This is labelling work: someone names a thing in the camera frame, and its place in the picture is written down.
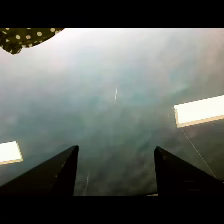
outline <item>polka dot cloth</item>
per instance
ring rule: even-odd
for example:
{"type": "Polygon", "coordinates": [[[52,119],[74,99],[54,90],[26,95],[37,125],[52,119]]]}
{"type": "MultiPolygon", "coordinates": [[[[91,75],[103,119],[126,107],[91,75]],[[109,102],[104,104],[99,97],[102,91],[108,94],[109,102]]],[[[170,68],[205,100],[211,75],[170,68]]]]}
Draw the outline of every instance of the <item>polka dot cloth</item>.
{"type": "Polygon", "coordinates": [[[0,47],[11,54],[36,46],[64,28],[0,28],[0,47]]]}

